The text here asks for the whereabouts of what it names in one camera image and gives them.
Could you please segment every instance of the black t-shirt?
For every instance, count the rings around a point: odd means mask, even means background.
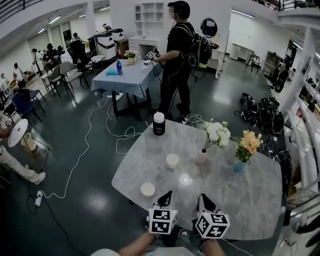
[[[189,22],[177,23],[170,30],[166,52],[180,51],[184,54],[188,54],[192,46],[194,34],[195,30]],[[188,79],[191,73],[191,68],[184,62],[184,59],[181,56],[168,60],[165,63],[163,76],[167,77],[175,73],[177,73],[175,77],[180,77],[180,75],[183,74],[186,79]]]

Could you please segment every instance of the bottle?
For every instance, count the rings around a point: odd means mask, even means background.
[[[155,135],[162,135],[166,130],[165,115],[161,112],[157,112],[153,115],[153,133]]]
[[[116,60],[116,69],[118,70],[118,75],[122,75],[122,66],[120,60],[117,58]]]

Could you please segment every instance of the railing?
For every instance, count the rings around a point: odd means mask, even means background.
[[[252,0],[275,11],[297,8],[315,8],[315,0]]]
[[[42,0],[0,0],[0,23]]]

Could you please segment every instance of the blue tablecloth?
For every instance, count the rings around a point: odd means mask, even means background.
[[[146,89],[149,83],[161,72],[159,63],[149,63],[143,70],[144,61],[137,60],[134,65],[126,66],[127,59],[121,59],[122,75],[107,75],[108,69],[117,70],[117,62],[114,62],[100,74],[98,74],[91,84],[92,92],[101,92],[101,90],[113,91],[116,93],[127,93],[136,95],[139,98],[146,97]]]

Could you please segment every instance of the dark floor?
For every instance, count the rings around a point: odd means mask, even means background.
[[[239,99],[243,92],[249,93],[257,101],[269,97],[271,93],[268,84],[261,71],[251,72],[251,69],[246,69],[241,62],[233,61],[227,56],[225,59],[223,72],[218,80],[215,79],[213,70],[208,71],[205,77],[197,82],[190,77],[191,111],[193,114],[200,114],[204,120],[214,117],[218,122],[227,121],[234,137],[241,136],[242,131],[247,129],[260,132],[258,127],[252,127],[234,115],[234,111],[241,108]],[[89,73],[86,77],[91,81],[94,75]],[[18,179],[13,171],[7,175],[12,186],[5,191],[1,221],[4,221],[6,239],[20,256],[78,255],[68,246],[65,234],[54,222],[48,207],[42,203],[36,214],[30,214],[26,203],[27,189],[33,194],[44,190],[47,196],[52,192],[63,196],[70,171],[77,163],[79,155],[87,148],[84,138],[90,129],[88,119],[98,105],[96,97],[89,89],[81,88],[76,82],[73,83],[73,88],[75,102],[59,85],[62,98],[49,93],[45,96],[47,102],[41,101],[46,110],[46,114],[38,111],[43,122],[30,116],[36,130],[33,135],[52,148],[44,166],[47,174],[45,181],[35,186]],[[160,102],[159,81],[155,79],[149,88],[152,106],[157,107]],[[177,95],[172,108],[175,118],[179,117],[175,107],[179,100]],[[121,99],[118,105],[125,106],[125,98]],[[129,204],[111,185],[124,155],[116,154],[117,138],[111,136],[105,127],[108,106],[109,103],[92,115],[92,130],[87,137],[90,148],[73,171],[66,197],[59,199],[53,196],[47,200],[56,219],[69,234],[71,243],[85,255],[102,248],[116,251],[145,231],[147,212],[137,205]],[[143,109],[141,116],[142,122],[138,122],[133,116],[117,117],[108,121],[108,127],[118,135],[123,135],[129,126],[134,126],[137,132],[143,132],[146,128],[145,121],[150,124],[152,117],[148,109]],[[136,139],[121,141],[119,151],[126,153]],[[277,147],[283,146],[283,139],[278,139]],[[21,163],[28,163],[34,168],[34,163],[20,146],[8,151]],[[34,209],[32,200],[29,206],[31,210]],[[278,227],[270,239],[237,241],[233,244],[255,256],[270,256],[276,246],[281,223],[282,217],[279,218]],[[246,255],[224,241],[220,244],[228,256]]]

